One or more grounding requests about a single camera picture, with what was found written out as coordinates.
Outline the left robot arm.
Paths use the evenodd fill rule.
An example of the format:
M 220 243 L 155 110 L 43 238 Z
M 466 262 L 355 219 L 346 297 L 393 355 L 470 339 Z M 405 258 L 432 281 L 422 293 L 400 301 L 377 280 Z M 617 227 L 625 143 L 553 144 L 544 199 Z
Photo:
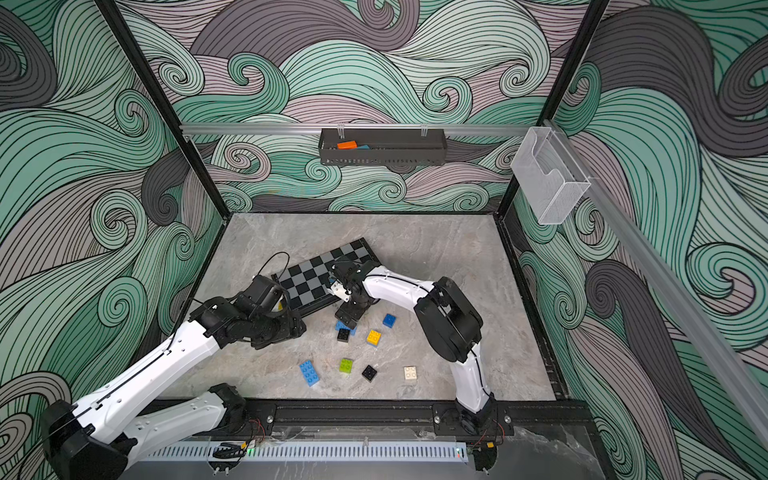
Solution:
M 45 459 L 59 479 L 117 479 L 149 454 L 197 433 L 253 435 L 246 400 L 227 383 L 184 403 L 144 414 L 170 385 L 225 347 L 255 350 L 306 331 L 290 296 L 257 275 L 232 297 L 202 302 L 155 349 L 79 400 L 58 400 L 41 417 Z

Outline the yellow square brick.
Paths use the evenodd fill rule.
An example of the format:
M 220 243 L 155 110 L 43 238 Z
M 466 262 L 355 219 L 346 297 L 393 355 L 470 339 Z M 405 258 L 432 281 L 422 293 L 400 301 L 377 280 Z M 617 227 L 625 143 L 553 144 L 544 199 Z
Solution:
M 372 329 L 369 331 L 366 337 L 366 342 L 371 346 L 378 347 L 380 344 L 381 338 L 382 338 L 382 333 L 378 330 Z

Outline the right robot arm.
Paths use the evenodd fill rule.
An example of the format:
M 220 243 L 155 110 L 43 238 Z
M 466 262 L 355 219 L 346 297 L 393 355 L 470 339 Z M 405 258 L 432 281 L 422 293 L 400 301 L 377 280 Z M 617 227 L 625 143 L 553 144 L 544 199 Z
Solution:
M 462 421 L 475 430 L 488 421 L 495 398 L 482 370 L 483 320 L 452 279 L 417 280 L 374 260 L 346 258 L 333 262 L 330 272 L 330 293 L 342 301 L 336 317 L 346 328 L 356 328 L 378 301 L 413 311 L 431 348 L 450 364 Z

